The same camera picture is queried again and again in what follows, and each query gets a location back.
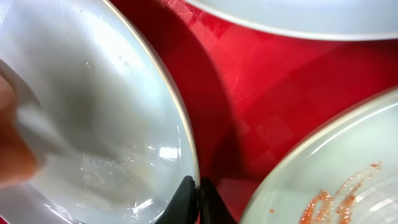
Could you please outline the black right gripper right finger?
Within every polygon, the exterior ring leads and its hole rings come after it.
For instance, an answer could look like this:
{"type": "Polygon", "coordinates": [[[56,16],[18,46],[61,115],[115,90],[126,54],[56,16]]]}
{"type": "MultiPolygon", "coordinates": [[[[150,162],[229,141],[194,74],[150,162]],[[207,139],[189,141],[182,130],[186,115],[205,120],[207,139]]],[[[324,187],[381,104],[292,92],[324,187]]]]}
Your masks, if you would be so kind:
{"type": "Polygon", "coordinates": [[[200,224],[237,224],[209,177],[201,178],[200,224]]]}

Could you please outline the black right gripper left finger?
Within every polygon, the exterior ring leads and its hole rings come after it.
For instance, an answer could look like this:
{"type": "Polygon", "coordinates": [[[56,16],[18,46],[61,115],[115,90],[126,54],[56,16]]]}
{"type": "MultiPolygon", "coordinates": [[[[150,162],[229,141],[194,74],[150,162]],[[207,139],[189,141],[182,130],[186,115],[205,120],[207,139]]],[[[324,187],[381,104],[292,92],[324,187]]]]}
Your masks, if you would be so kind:
{"type": "Polygon", "coordinates": [[[155,224],[195,224],[198,218],[197,191],[192,176],[185,176],[169,205],[155,224]]]}

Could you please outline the green and orange sponge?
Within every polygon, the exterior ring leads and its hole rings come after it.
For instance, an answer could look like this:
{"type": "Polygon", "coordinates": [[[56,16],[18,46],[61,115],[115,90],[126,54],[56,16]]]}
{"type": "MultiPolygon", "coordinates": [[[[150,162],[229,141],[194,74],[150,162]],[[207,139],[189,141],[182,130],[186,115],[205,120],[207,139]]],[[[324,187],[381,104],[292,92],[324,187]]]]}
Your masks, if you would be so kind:
{"type": "Polygon", "coordinates": [[[37,158],[16,129],[16,109],[16,92],[1,77],[1,187],[27,181],[40,169],[37,158]]]}

